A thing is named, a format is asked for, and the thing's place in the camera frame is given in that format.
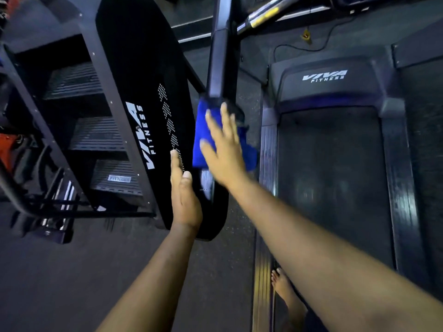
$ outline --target power cord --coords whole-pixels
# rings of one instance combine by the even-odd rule
[[[273,58],[274,58],[274,63],[276,62],[276,59],[275,59],[275,51],[276,51],[278,48],[280,48],[281,46],[286,46],[286,47],[288,47],[288,48],[292,48],[292,49],[295,49],[295,50],[302,50],[302,51],[308,51],[308,52],[318,52],[318,51],[322,51],[322,50],[323,50],[324,48],[326,48],[326,46],[328,45],[329,39],[330,39],[331,34],[332,34],[332,32],[334,31],[334,29],[335,29],[336,27],[338,27],[338,26],[343,25],[343,24],[351,23],[353,20],[355,20],[355,18],[356,18],[356,16],[352,17],[349,21],[344,21],[344,22],[340,22],[340,23],[336,23],[336,24],[334,24],[334,25],[332,26],[332,28],[329,29],[328,35],[326,36],[326,40],[325,40],[325,42],[324,42],[324,44],[323,44],[323,46],[322,46],[321,48],[318,48],[318,49],[305,49],[305,48],[299,48],[299,47],[294,46],[294,45],[291,45],[291,44],[279,44],[279,45],[277,45],[277,46],[274,48],[274,51],[273,51],[273,54],[272,54],[272,55],[273,55]]]

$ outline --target white label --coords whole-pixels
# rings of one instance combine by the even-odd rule
[[[131,177],[109,175],[108,181],[120,181],[120,182],[123,182],[123,183],[130,183],[131,182]]]

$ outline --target treadmill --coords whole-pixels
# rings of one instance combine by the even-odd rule
[[[209,97],[235,102],[240,40],[271,18],[284,16],[297,1],[271,0],[233,30],[235,2],[218,0]],[[361,2],[360,10],[365,10],[368,0]],[[370,254],[386,256],[388,251],[392,258],[382,262],[426,290],[432,282],[398,72],[443,56],[443,45],[431,39],[442,33],[440,20],[393,45],[319,51],[274,62],[261,90],[260,184],[357,247],[354,229],[371,227],[374,233],[376,227],[377,238],[364,238],[380,242]],[[274,330],[280,309],[271,271],[277,264],[256,232],[252,331]]]

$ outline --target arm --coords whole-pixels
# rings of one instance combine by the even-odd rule
[[[215,179],[237,200],[297,290],[330,331],[437,331],[443,306],[381,262],[310,222],[248,178],[235,120],[207,113],[217,153],[201,142]]]
[[[171,185],[174,212],[171,231],[97,332],[171,329],[191,248],[202,222],[191,173],[182,174],[175,150],[171,151]]]

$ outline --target viva fitness logo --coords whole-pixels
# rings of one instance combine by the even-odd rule
[[[311,74],[310,76],[303,76],[303,80],[310,79],[311,83],[316,83],[318,81],[340,80],[340,79],[345,78],[345,75],[347,72],[348,72],[348,70],[316,73],[316,74]]]

